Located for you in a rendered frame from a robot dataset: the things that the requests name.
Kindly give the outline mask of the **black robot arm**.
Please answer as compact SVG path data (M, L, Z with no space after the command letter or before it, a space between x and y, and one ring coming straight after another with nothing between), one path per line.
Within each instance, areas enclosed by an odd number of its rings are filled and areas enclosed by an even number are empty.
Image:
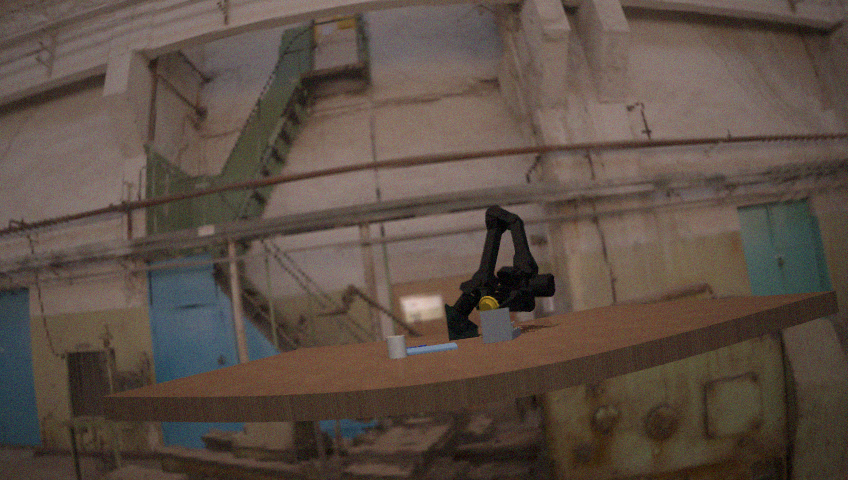
M518 291L522 285L532 288L535 298L552 297L555 292L554 275L552 273L538 274L539 269L530 253L522 219L499 206L490 206L485 212L485 224L487 233L479 269L472 280L461 284L460 290L464 292L455 305L451 307L463 317L469 318L468 316L475 308L472 294L473 289L477 286L488 287L491 292L496 292L498 287L505 286ZM511 231L515 249L513 266L502 267L497 272L497 277L494 271L501 237L506 230Z

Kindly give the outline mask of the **grey cylinder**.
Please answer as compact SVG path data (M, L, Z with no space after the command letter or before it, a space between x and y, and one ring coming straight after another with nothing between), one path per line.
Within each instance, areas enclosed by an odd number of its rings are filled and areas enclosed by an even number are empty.
M404 336L386 337L388 359L408 357L407 345Z

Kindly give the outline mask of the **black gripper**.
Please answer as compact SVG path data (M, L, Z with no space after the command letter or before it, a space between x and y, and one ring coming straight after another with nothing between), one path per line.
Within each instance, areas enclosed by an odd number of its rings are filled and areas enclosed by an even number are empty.
M477 311L479 302L485 296L493 297L500 308L508 308L509 312L531 312L535 308L535 293L532 288L521 287L514 291L512 287L498 287L497 292L491 292L488 287L477 286L473 289L474 302Z

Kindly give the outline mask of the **yellow plate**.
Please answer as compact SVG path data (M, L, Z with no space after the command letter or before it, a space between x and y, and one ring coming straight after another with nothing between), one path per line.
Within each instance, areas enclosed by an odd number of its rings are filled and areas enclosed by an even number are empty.
M480 311L497 309L498 306L499 304L497 303L497 301L490 296L483 297L479 302Z

